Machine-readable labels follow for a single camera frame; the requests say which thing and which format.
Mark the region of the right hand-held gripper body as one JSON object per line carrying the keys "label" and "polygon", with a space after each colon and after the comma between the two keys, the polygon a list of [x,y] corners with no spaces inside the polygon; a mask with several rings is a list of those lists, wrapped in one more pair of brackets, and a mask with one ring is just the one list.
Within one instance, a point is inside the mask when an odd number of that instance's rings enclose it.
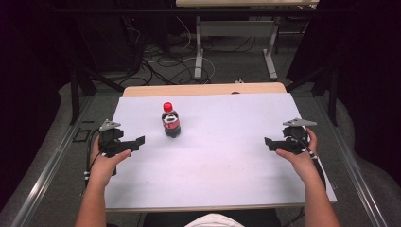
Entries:
{"label": "right hand-held gripper body", "polygon": [[289,151],[293,154],[300,154],[303,151],[309,151],[309,137],[305,129],[310,126],[316,126],[314,121],[302,118],[294,118],[283,123],[285,128],[282,130],[285,141],[279,146],[279,149]]}

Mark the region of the person's white shirt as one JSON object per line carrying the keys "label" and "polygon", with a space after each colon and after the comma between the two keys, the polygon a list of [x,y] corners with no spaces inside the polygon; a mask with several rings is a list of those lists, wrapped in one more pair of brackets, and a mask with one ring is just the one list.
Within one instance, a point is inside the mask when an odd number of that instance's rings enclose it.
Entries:
{"label": "person's white shirt", "polygon": [[197,218],[184,227],[244,227],[241,223],[221,214],[208,214]]}

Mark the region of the white table mat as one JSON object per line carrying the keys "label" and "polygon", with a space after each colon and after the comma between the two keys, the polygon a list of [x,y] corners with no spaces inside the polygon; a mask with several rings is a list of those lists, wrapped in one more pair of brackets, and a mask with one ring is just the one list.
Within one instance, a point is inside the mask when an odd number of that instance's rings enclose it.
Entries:
{"label": "white table mat", "polygon": [[[168,137],[171,102],[182,132]],[[302,205],[305,188],[290,162],[270,151],[298,108],[288,93],[122,97],[114,113],[127,140],[146,142],[117,167],[106,207],[121,211],[218,210]]]}

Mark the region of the black curtain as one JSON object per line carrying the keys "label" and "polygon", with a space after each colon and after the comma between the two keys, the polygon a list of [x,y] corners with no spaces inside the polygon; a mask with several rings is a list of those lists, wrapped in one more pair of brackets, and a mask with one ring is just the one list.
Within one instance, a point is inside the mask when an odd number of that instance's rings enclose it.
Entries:
{"label": "black curtain", "polygon": [[401,186],[401,0],[320,0],[289,67],[296,82],[324,67],[340,47],[338,99],[354,123],[355,151]]}
{"label": "black curtain", "polygon": [[66,81],[56,37],[37,0],[0,0],[0,210],[27,173]]}

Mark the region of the aluminium floor rail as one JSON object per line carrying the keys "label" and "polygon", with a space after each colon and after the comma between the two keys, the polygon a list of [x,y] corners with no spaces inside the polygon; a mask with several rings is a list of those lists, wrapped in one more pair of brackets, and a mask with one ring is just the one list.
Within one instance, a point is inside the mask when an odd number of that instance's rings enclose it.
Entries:
{"label": "aluminium floor rail", "polygon": [[323,115],[324,121],[328,124],[328,128],[334,134],[337,144],[340,146],[340,157],[347,169],[348,175],[356,189],[357,195],[364,207],[373,227],[389,227],[387,221],[383,217],[380,209],[378,208],[374,196],[366,184],[361,168],[359,167],[355,155],[352,150],[347,146],[344,137],[341,135],[340,130],[336,127],[328,116],[328,107],[325,104],[323,97],[316,97],[315,101],[319,106],[319,110]]}
{"label": "aluminium floor rail", "polygon": [[57,112],[34,161],[28,169],[13,196],[17,199],[15,217],[9,227],[27,227],[32,220],[47,188],[56,175],[66,151],[72,143],[73,136],[78,131],[79,121],[90,109],[93,96],[84,97],[79,107],[78,119],[70,124],[72,107],[67,99],[61,102]]}

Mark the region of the wooden table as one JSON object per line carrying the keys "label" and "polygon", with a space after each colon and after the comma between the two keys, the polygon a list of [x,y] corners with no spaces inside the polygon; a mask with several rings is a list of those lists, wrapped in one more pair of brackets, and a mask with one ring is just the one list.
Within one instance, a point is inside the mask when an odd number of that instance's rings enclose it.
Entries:
{"label": "wooden table", "polygon": [[131,86],[125,89],[122,97],[264,94],[286,91],[286,87],[280,82],[158,85]]}

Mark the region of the person's left hand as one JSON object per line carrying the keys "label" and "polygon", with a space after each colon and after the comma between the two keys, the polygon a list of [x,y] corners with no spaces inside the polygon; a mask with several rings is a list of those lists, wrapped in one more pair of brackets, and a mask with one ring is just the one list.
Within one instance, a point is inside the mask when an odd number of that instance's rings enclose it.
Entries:
{"label": "person's left hand", "polygon": [[88,182],[89,188],[103,189],[109,183],[116,166],[131,156],[131,150],[127,149],[114,157],[108,158],[101,154],[98,145],[94,145],[91,154],[91,170]]}

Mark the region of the person's right hand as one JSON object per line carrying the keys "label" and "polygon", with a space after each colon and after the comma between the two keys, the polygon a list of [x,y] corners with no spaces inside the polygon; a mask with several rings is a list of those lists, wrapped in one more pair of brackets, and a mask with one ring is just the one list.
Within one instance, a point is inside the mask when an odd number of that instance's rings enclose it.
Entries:
{"label": "person's right hand", "polygon": [[[306,128],[305,131],[309,135],[309,146],[308,148],[315,154],[318,155],[317,153],[317,143],[318,139],[316,134],[309,128]],[[291,152],[278,149],[276,150],[276,154],[279,155],[280,157],[288,160],[295,172],[300,176],[301,180],[305,183],[315,183],[315,182],[320,182],[320,176],[319,173],[314,166],[314,163],[312,161],[312,158],[310,157],[309,152],[303,152],[301,154],[295,155]]]}

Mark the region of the white-legged desk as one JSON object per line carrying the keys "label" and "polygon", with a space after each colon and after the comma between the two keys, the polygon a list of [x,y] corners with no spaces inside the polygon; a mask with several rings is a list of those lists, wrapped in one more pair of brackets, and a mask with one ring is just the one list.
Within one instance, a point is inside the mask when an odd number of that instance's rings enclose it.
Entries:
{"label": "white-legged desk", "polygon": [[[320,0],[176,0],[176,6],[184,9],[216,9],[216,16],[221,15],[224,9],[300,9],[319,4]],[[272,51],[278,36],[281,16],[271,16],[268,21],[257,20],[255,16],[242,19],[208,20],[204,16],[196,17],[197,56],[195,60],[194,78],[202,76],[203,48],[202,38],[210,36],[260,36],[268,37],[268,46],[263,50],[268,76],[271,80],[278,80],[272,60]]]}

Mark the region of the small cola bottle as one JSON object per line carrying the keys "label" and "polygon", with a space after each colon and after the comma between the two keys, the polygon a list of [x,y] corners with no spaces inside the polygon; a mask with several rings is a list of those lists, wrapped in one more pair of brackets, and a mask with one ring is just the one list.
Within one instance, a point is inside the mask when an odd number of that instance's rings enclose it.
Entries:
{"label": "small cola bottle", "polygon": [[175,112],[163,113],[162,123],[165,130],[165,134],[168,137],[176,138],[181,133],[181,122],[179,115]]}

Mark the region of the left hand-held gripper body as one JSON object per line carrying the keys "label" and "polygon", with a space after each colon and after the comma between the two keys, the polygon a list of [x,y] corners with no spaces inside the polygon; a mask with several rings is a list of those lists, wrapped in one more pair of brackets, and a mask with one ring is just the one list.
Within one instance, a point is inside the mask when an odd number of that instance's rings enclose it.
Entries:
{"label": "left hand-held gripper body", "polygon": [[98,148],[103,156],[108,158],[129,149],[126,145],[134,145],[133,141],[122,142],[124,132],[119,129],[120,124],[106,119],[99,128]]}

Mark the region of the black metal stand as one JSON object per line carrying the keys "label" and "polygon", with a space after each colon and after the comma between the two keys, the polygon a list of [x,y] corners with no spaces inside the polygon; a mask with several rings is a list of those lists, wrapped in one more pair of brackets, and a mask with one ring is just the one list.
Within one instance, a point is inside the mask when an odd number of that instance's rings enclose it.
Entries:
{"label": "black metal stand", "polygon": [[338,66],[325,66],[315,72],[307,75],[298,81],[290,83],[286,87],[288,92],[292,92],[296,88],[310,80],[315,79],[315,85],[312,87],[311,93],[313,96],[323,96],[325,91],[329,92],[328,96],[328,107],[327,115],[332,124],[337,127],[337,94],[338,94],[338,80],[339,80],[339,68]]}
{"label": "black metal stand", "polygon": [[95,72],[80,62],[73,62],[69,66],[69,72],[72,101],[71,125],[74,125],[80,116],[79,90],[82,90],[87,96],[94,96],[97,92],[92,79],[100,81],[101,83],[113,88],[117,92],[122,93],[125,90],[125,88],[121,85],[118,85],[110,79],[101,76],[98,72]]}

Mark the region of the black crossbar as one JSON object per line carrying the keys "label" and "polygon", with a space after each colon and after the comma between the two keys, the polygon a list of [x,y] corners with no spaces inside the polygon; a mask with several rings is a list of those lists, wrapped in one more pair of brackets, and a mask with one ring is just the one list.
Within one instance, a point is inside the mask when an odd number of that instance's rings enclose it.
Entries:
{"label": "black crossbar", "polygon": [[298,15],[315,13],[314,9],[49,9],[53,13],[61,14],[136,14],[141,16],[148,15],[231,15],[231,14],[246,14],[246,15]]}

